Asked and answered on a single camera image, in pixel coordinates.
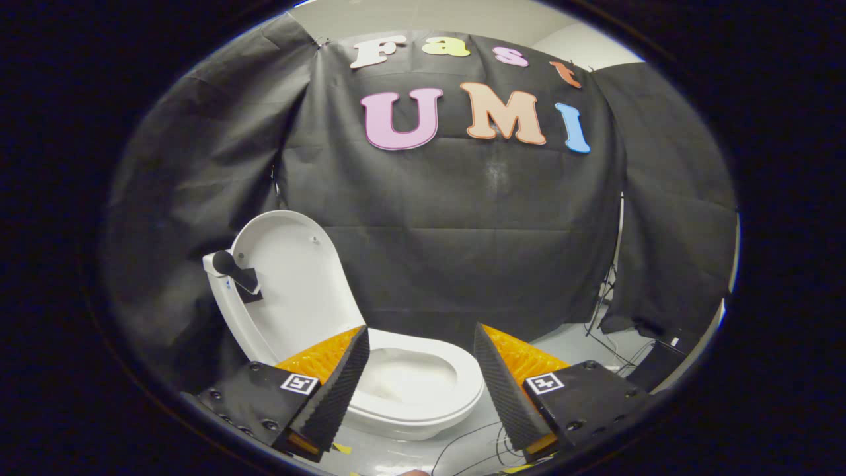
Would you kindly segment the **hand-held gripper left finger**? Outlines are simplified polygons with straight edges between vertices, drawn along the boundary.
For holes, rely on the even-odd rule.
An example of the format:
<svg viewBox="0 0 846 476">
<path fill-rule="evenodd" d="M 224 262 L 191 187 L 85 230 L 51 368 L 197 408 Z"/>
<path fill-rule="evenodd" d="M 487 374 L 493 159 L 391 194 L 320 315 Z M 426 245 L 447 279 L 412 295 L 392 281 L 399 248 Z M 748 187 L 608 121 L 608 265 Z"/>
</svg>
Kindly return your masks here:
<svg viewBox="0 0 846 476">
<path fill-rule="evenodd" d="M 366 325 L 272 366 L 249 362 L 192 404 L 275 451 L 317 463 L 332 449 L 371 354 Z"/>
</svg>

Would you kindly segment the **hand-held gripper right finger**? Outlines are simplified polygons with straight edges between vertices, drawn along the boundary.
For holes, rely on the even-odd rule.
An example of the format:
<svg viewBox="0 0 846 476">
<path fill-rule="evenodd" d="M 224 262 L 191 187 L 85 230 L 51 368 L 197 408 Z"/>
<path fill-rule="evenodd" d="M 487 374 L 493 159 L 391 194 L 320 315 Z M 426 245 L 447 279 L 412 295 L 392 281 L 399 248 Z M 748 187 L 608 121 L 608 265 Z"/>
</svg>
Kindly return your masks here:
<svg viewBox="0 0 846 476">
<path fill-rule="evenodd" d="M 626 431 L 652 395 L 594 360 L 566 364 L 484 323 L 473 353 L 511 447 L 529 463 Z"/>
</svg>

